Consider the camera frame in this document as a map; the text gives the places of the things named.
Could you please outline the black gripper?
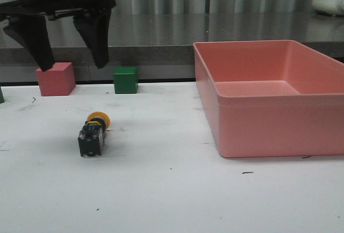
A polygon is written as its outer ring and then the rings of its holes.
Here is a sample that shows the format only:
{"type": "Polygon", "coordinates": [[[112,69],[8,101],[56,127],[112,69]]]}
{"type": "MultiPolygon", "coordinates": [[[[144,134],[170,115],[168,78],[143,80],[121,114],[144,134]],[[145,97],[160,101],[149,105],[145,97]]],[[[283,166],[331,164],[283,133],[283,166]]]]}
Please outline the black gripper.
{"type": "Polygon", "coordinates": [[[116,0],[17,0],[1,4],[1,20],[9,21],[4,33],[47,71],[54,65],[54,56],[42,15],[49,20],[74,16],[73,23],[100,69],[109,62],[108,31],[115,6],[116,0]]]}

